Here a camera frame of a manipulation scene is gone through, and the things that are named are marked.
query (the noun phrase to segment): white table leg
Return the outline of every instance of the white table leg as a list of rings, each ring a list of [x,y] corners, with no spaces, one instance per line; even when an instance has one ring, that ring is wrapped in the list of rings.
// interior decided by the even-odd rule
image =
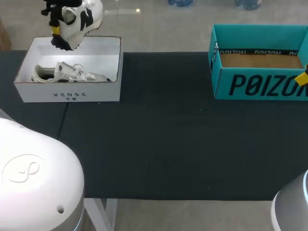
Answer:
[[[84,206],[97,231],[114,231],[117,199],[107,199],[106,209],[101,199],[85,198]]]

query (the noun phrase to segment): black table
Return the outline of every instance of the black table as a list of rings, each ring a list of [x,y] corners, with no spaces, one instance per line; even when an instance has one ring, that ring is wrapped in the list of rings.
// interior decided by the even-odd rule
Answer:
[[[66,103],[23,103],[13,85],[26,51],[0,51],[0,108],[16,122],[58,138]]]
[[[59,140],[86,197],[272,200],[308,169],[307,114],[306,102],[215,100],[205,52],[125,53],[121,102],[70,103]]]

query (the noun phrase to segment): white shoe box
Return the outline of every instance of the white shoe box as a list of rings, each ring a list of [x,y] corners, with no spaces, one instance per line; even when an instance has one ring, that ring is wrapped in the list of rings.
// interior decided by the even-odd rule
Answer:
[[[35,38],[14,81],[25,103],[119,101],[123,53],[120,37],[85,37],[74,51],[51,44],[52,37]],[[55,68],[57,62],[81,64],[85,72],[102,74],[112,82],[32,82],[34,67]]]

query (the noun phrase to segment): sneaker sole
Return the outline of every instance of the sneaker sole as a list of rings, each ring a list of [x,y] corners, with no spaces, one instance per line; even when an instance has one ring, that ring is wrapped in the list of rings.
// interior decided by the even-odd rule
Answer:
[[[65,41],[61,35],[52,35],[52,40],[51,40],[51,44],[53,46],[55,46],[56,48],[59,48],[61,50],[65,50],[65,51],[73,51],[75,50],[82,42],[83,38],[91,31],[93,30],[98,30],[103,22],[103,14],[100,16],[99,20],[97,20],[95,23],[93,23],[92,25],[90,25],[89,27],[87,27],[86,30],[84,31],[80,31],[77,33],[77,35],[74,35],[74,38],[72,39],[72,41],[67,42]]]

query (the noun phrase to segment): teal shoe box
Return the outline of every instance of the teal shoe box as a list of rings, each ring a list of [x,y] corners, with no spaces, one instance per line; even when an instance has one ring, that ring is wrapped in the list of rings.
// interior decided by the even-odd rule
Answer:
[[[307,32],[307,26],[214,25],[208,58],[215,98],[308,100],[308,85],[294,80],[308,64]],[[223,67],[225,54],[297,56],[299,68]]]

